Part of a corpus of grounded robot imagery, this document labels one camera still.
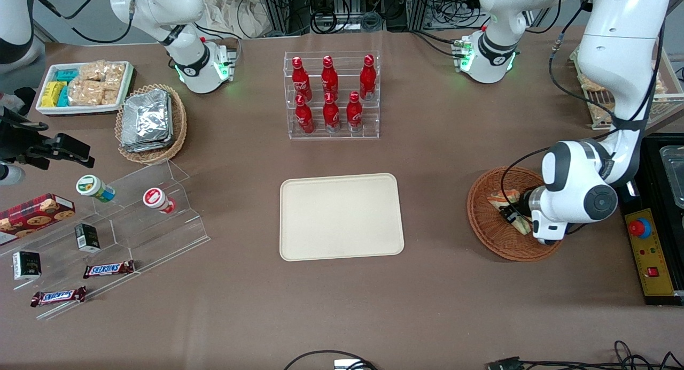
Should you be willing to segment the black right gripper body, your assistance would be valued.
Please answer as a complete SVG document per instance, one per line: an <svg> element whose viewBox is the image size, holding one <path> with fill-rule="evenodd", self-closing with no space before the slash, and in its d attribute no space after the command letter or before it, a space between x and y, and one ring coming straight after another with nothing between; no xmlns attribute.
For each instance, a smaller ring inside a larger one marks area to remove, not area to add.
<svg viewBox="0 0 684 370"><path fill-rule="evenodd" d="M49 165L43 156L31 154L31 148L41 148L47 139L41 132L49 128L45 123L34 123L10 109L1 114L1 160L24 165Z"/></svg>

